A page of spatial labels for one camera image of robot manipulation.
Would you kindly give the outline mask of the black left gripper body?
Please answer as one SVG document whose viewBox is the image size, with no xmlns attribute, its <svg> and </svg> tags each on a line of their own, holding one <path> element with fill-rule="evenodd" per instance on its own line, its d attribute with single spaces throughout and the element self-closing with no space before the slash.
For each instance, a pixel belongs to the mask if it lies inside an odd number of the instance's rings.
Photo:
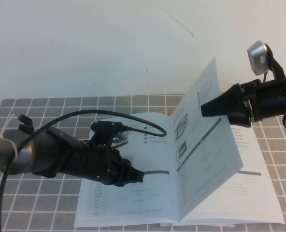
<svg viewBox="0 0 286 232">
<path fill-rule="evenodd" d="M 91 140 L 83 140 L 86 156 L 83 158 L 82 178 L 113 185 L 114 180 L 123 177 L 123 158 L 116 149 L 106 149 Z"/>
</svg>

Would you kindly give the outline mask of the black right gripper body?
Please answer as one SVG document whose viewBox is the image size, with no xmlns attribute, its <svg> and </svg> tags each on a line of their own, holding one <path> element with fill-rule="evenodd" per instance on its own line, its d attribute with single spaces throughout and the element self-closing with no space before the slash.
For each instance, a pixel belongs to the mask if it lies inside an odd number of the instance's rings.
<svg viewBox="0 0 286 232">
<path fill-rule="evenodd" d="M 263 116 L 259 106 L 259 79 L 240 85 L 243 109 L 243 123 L 262 121 Z"/>
</svg>

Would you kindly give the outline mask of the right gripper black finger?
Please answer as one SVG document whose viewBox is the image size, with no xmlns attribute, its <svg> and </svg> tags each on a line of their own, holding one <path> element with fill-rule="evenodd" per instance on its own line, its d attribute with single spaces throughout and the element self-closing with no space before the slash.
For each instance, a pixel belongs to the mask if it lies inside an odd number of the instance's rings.
<svg viewBox="0 0 286 232">
<path fill-rule="evenodd" d="M 239 111 L 242 108 L 241 87 L 234 84 L 226 92 L 203 104 L 202 111 Z"/>
<path fill-rule="evenodd" d="M 209 101 L 201 106 L 203 117 L 227 116 L 229 123 L 236 126 L 251 126 L 244 106 L 230 102 Z"/>
</svg>

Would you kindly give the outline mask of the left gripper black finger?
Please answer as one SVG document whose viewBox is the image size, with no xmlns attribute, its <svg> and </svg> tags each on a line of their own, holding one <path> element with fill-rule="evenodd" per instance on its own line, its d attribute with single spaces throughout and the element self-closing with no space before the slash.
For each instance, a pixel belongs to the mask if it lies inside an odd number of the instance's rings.
<svg viewBox="0 0 286 232">
<path fill-rule="evenodd" d="M 133 182 L 134 182 L 134 180 L 131 178 L 122 177 L 122 178 L 118 178 L 118 179 L 114 180 L 113 185 L 117 186 L 117 187 L 124 187 L 125 185 L 133 183 Z"/>
<path fill-rule="evenodd" d="M 123 158 L 123 182 L 142 182 L 143 171 L 135 169 L 128 159 Z"/>
</svg>

